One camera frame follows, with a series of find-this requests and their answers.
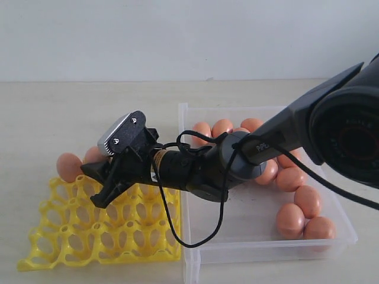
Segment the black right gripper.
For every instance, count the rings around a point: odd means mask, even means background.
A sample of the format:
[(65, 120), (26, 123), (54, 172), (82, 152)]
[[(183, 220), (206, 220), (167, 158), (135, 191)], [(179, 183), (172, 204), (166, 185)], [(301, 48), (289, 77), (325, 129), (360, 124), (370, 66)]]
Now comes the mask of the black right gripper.
[(154, 128), (145, 127), (112, 160), (81, 165), (83, 174), (103, 185), (90, 197), (97, 208), (105, 209), (136, 183), (190, 192), (211, 202), (226, 202), (230, 175), (220, 158), (226, 133), (206, 138), (208, 144), (197, 149), (180, 140), (159, 144)]

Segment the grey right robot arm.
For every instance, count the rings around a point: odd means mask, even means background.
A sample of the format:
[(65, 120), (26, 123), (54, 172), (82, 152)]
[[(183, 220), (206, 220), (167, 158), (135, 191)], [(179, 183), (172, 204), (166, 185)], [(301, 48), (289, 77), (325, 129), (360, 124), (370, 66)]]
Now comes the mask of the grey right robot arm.
[(107, 159), (83, 173), (102, 185), (92, 203), (107, 207), (136, 183), (161, 185), (224, 202), (230, 188), (257, 178), (281, 150), (302, 148), (314, 164), (328, 164), (361, 184), (378, 187), (378, 59), (357, 64), (316, 86), (251, 134), (219, 134), (193, 148), (158, 143), (141, 111), (119, 118), (100, 138)]

